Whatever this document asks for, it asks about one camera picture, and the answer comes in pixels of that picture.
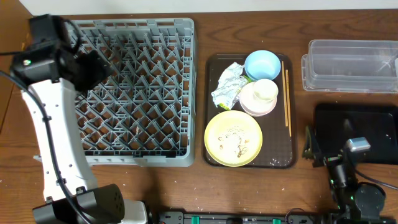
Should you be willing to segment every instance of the plate with food crumbs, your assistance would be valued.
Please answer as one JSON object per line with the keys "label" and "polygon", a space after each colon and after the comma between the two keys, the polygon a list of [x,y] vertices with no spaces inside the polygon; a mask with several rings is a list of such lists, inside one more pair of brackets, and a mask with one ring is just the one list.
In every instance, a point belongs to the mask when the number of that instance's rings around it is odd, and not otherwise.
{"label": "plate with food crumbs", "polygon": [[205,146],[220,164],[243,166],[256,158],[261,150],[261,128],[254,118],[242,111],[225,111],[208,123]]}

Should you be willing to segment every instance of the small white cup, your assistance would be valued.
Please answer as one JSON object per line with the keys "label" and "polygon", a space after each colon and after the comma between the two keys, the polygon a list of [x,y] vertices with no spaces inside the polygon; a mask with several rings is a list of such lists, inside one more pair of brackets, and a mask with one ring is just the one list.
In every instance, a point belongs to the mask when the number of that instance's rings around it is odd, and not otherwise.
{"label": "small white cup", "polygon": [[253,85],[253,97],[262,104],[271,103],[278,96],[278,92],[278,86],[272,80],[258,80]]}

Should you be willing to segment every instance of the blue bowl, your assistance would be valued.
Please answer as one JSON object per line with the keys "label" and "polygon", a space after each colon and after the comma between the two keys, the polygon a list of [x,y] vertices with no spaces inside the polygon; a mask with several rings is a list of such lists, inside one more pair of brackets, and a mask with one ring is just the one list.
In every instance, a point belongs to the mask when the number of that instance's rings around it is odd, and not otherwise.
{"label": "blue bowl", "polygon": [[244,70],[249,78],[273,80],[279,75],[280,60],[268,50],[258,50],[251,53],[244,62]]}

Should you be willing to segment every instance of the dish rack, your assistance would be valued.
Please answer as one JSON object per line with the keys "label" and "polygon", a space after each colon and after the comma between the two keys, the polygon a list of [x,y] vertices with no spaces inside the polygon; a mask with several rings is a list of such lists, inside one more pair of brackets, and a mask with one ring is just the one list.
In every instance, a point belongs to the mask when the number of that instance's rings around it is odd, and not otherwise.
{"label": "dish rack", "polygon": [[195,159],[196,35],[191,19],[113,19],[67,25],[80,52],[113,74],[76,98],[90,165],[190,166]]}

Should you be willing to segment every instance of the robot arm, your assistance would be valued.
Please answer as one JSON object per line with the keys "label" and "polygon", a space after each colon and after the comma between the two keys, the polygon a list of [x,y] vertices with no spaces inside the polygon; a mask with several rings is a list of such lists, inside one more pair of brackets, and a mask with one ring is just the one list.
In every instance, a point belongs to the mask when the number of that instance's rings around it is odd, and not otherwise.
{"label": "robot arm", "polygon": [[306,127],[307,142],[303,157],[313,159],[313,166],[325,166],[329,172],[330,190],[338,204],[338,212],[322,217],[320,223],[396,223],[395,220],[380,218],[386,194],[381,187],[367,182],[358,182],[349,154],[370,150],[366,138],[347,140],[336,154],[325,154],[319,148],[315,133]]}
{"label": "robot arm", "polygon": [[104,80],[110,70],[95,51],[75,58],[79,41],[74,48],[70,46],[66,22],[71,23],[50,15],[30,19],[33,43],[14,56],[11,65],[12,80],[27,86],[22,97],[34,122],[43,162],[46,204],[33,209],[35,221],[145,224],[144,204],[123,200],[115,184],[98,187],[87,163],[78,132],[75,97],[78,91],[90,90]]}
{"label": "robot arm", "polygon": [[[81,145],[75,116],[76,91],[73,84],[60,78],[58,83],[45,80],[31,84],[29,89],[45,105],[45,110],[51,117],[50,126],[55,153],[68,191],[75,195],[80,188],[85,190],[97,188],[97,180],[86,161]],[[43,117],[39,108],[27,93],[23,93],[22,97],[33,119],[37,142],[39,143],[44,172],[44,198],[46,200],[63,199],[65,195],[59,187],[54,173]]]}

